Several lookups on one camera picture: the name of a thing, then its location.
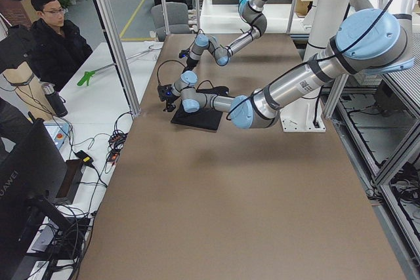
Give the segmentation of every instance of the black pad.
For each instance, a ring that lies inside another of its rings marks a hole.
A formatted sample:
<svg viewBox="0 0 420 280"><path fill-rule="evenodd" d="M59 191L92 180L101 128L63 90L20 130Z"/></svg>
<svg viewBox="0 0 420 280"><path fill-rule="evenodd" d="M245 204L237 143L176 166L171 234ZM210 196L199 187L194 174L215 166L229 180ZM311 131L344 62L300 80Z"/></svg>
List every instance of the black pad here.
<svg viewBox="0 0 420 280"><path fill-rule="evenodd" d="M228 96L229 88L220 86L212 89L198 89L197 92ZM181 103L179 109L175 112L171 123L208 130L217 130L219 128L221 118L222 112L211 108L202 108L195 113L186 113Z"/></svg>

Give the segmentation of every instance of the white desk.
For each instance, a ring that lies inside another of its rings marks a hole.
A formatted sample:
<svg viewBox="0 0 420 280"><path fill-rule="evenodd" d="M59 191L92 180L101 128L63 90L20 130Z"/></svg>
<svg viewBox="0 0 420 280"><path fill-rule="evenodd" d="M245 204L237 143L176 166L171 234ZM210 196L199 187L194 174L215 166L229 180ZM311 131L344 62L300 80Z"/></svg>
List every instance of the white desk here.
<svg viewBox="0 0 420 280"><path fill-rule="evenodd" d="M285 33L289 21L291 5L265 5L264 15L267 18L266 33ZM293 14L291 32L308 34L310 31L302 24L303 18ZM211 0L203 0L200 16L201 28L205 33L240 33L247 31L249 24L244 22L238 13L238 5L213 5Z"/></svg>
<svg viewBox="0 0 420 280"><path fill-rule="evenodd" d="M152 52L148 52L147 54L132 58L128 61L139 102L142 100L150 75L160 54L159 49L162 47L163 43L149 41L123 43L127 58L147 50L150 45L153 45L157 50L153 50ZM118 116L129 111L115 68L108 68L91 77L89 86L86 86L86 84L82 87L77 86L77 82L83 77L85 71L93 71L111 63L112 59L108 46L106 43L101 43L60 92L60 95L66 99L65 105L68 114L65 116L65 119L73 125L74 138L72 139L72 142L74 144L78 144L102 132L111 134L114 129L114 122ZM129 132L132 122L133 120L130 115L124 115L118 121L118 128L123 132ZM91 148L89 148L90 141L73 147L73 150L76 152L79 150L87 152L93 158L93 165L98 169L99 173L101 173L102 168L106 163L106 156L108 154L109 136L105 134L98 135ZM60 152L64 159L69 159L70 156L71 159L75 159L74 155L70 154L68 140L65 141ZM108 164L106 167L107 174L103 172L101 176L103 182L109 183L113 171L114 167ZM96 183L97 180L98 174L95 170L87 167L81 181ZM76 215L88 211L92 213L99 208L105 192L106 189L101 186L98 186L95 189L94 185L80 184L73 204L70 206L74 208ZM63 213L68 214L68 216L73 216L73 214L63 206L60 206L58 209ZM67 263L69 262L63 260L59 261L58 265ZM53 274L51 279L65 280L70 274L71 269L58 271Z"/></svg>
<svg viewBox="0 0 420 280"><path fill-rule="evenodd" d="M162 44L150 41L123 43L123 48L128 58L146 50L150 45L159 49ZM143 97L144 89L149 82L150 74L158 56L159 50L154 50L128 61L138 101L141 101ZM65 105L69 113L65 118L73 124L114 123L119 114L129 110L114 67L102 70L91 77L89 86L86 84L82 87L77 86L77 82L83 77L85 71L97 70L111 63L112 59L107 44L99 44L89 59L60 92L61 97L66 100Z"/></svg>

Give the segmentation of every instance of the light blue joint cover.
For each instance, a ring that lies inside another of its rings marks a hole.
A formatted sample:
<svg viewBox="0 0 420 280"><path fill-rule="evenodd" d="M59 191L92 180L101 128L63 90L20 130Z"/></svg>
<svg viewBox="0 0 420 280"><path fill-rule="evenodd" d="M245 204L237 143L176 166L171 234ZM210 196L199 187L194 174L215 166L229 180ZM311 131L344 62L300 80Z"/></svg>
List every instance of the light blue joint cover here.
<svg viewBox="0 0 420 280"><path fill-rule="evenodd" d="M187 85L189 85L189 86L192 87L192 86L194 86L197 83L198 77L191 70L187 70L186 72L184 72L181 75L181 80L184 81Z"/></svg>
<svg viewBox="0 0 420 280"><path fill-rule="evenodd" d="M410 69L414 66L414 58L410 60L406 60L405 62L401 62L399 64L393 64L388 67L384 68L375 68L375 69L365 69L363 72L366 75L381 75L384 73L390 73L390 72L396 72L396 71L402 71L406 69Z"/></svg>
<svg viewBox="0 0 420 280"><path fill-rule="evenodd" d="M200 109L200 103L198 103L198 101L193 100L191 98L182 100L182 106L184 106L184 111L186 113L195 113L196 111Z"/></svg>
<svg viewBox="0 0 420 280"><path fill-rule="evenodd" d="M200 47L209 46L209 38L202 33L197 35L195 42Z"/></svg>
<svg viewBox="0 0 420 280"><path fill-rule="evenodd" d="M248 129L251 127L253 122L253 109L251 101L245 100L245 95L239 95L235 97L230 105L230 118L237 128Z"/></svg>
<svg viewBox="0 0 420 280"><path fill-rule="evenodd" d="M379 9L364 9L344 20L335 36L337 48L343 51L351 46L372 25L381 12L382 10ZM357 60L378 57L395 45L400 31L397 19L385 12L373 29L344 55Z"/></svg>
<svg viewBox="0 0 420 280"><path fill-rule="evenodd" d="M242 16L243 10L245 6L248 4L248 1L250 0L239 0L239 14Z"/></svg>
<svg viewBox="0 0 420 280"><path fill-rule="evenodd" d="M225 57L222 57L222 58L219 58L217 61L216 61L216 63L219 65L219 66L225 66L225 65L227 65L227 63L229 62L229 57L227 57L227 56L225 56Z"/></svg>

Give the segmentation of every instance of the gray chair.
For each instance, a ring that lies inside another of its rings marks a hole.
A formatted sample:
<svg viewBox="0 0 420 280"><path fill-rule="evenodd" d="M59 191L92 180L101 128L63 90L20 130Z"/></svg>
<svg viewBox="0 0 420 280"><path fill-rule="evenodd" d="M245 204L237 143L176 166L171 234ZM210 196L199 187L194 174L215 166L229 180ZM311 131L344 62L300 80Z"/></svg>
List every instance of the gray chair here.
<svg viewBox="0 0 420 280"><path fill-rule="evenodd" d="M185 3L166 3L169 31L174 34L191 33L188 26L188 7ZM157 39L164 41L166 37L165 20L163 19L162 5L154 6L151 10L155 24Z"/></svg>

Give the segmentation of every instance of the label sticker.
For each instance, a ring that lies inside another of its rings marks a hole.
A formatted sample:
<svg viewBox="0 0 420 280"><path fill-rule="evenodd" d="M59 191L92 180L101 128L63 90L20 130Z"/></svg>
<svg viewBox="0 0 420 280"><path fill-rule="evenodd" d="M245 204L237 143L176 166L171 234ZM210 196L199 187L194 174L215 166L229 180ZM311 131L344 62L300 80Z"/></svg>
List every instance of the label sticker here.
<svg viewBox="0 0 420 280"><path fill-rule="evenodd" d="M297 84L296 87L301 93L308 94L309 92L312 92L312 91L316 90L320 86L317 85L311 77L307 77L307 78L303 79L302 81L300 81Z"/></svg>
<svg viewBox="0 0 420 280"><path fill-rule="evenodd" d="M48 262L44 262L41 260L37 261L35 263L35 266L32 268L32 271L30 273L31 276L28 278L28 280L42 280L47 270L47 267Z"/></svg>

